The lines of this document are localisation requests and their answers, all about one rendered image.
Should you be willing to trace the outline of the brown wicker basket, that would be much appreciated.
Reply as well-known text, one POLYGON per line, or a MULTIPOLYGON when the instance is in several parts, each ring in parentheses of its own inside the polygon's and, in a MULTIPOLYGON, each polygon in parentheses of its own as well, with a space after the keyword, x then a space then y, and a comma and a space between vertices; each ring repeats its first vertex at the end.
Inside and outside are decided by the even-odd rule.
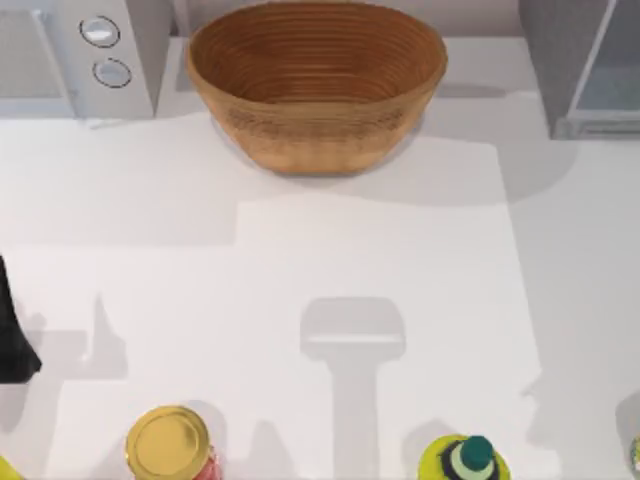
POLYGON ((282 174, 344 175, 409 133, 448 64, 440 34, 401 11, 340 0, 247 6, 195 32, 190 80, 230 139, 282 174))

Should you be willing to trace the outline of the gold lid red jar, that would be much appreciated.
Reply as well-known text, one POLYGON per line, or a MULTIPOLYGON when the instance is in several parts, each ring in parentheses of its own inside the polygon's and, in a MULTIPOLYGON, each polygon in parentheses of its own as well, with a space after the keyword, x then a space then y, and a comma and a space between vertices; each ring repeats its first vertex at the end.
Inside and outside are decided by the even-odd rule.
POLYGON ((222 480, 204 420, 180 405, 142 415, 128 432, 125 457, 134 480, 222 480))

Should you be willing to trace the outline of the yellow-green bottle with teal cap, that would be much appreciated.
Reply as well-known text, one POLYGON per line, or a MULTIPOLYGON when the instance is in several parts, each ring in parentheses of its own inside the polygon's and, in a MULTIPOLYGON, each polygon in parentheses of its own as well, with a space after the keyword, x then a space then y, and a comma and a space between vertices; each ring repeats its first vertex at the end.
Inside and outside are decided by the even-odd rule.
POLYGON ((482 435, 445 435, 424 450, 417 480, 511 480, 504 458, 482 435))

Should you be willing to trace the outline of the small white microwave knob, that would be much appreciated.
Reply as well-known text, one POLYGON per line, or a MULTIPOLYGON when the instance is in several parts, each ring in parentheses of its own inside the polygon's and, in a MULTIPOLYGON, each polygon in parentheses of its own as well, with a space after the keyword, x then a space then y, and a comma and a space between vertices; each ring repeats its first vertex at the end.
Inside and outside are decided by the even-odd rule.
POLYGON ((107 58, 95 62, 92 67, 92 73, 98 83, 111 89, 124 88, 132 80, 132 73, 129 67, 115 58, 107 58))

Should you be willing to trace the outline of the large white microwave knob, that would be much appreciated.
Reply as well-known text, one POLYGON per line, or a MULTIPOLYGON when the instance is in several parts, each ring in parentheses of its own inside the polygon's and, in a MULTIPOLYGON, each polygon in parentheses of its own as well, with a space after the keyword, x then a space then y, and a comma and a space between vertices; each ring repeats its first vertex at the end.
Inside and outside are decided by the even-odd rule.
POLYGON ((112 48, 121 36, 118 25, 105 16, 82 20, 79 32, 87 43, 97 48, 112 48))

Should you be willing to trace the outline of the grey cabinet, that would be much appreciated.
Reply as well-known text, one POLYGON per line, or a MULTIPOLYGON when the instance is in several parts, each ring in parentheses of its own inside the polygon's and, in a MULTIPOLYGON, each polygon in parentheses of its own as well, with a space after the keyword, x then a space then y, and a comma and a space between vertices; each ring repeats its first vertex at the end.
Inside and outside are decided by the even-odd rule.
POLYGON ((640 140, 640 0, 519 0, 549 135, 640 140))

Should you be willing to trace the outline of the pale microwave oven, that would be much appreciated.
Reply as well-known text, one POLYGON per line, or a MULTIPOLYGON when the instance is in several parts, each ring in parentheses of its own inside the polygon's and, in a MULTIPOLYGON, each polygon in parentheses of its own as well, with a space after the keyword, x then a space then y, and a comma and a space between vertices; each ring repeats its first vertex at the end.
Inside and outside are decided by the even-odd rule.
POLYGON ((154 117, 172 23, 170 0, 0 0, 0 118, 154 117), (112 48, 82 38, 80 22, 96 16, 118 25, 112 48), (131 70, 126 87, 95 80, 107 58, 131 70))

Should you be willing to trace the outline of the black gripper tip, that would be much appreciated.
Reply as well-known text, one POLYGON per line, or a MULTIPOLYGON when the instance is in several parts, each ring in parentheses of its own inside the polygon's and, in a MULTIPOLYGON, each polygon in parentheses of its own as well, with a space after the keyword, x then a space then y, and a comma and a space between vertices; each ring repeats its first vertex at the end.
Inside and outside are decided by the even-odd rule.
POLYGON ((42 362, 18 321, 0 255, 0 384, 26 384, 41 368, 42 362))

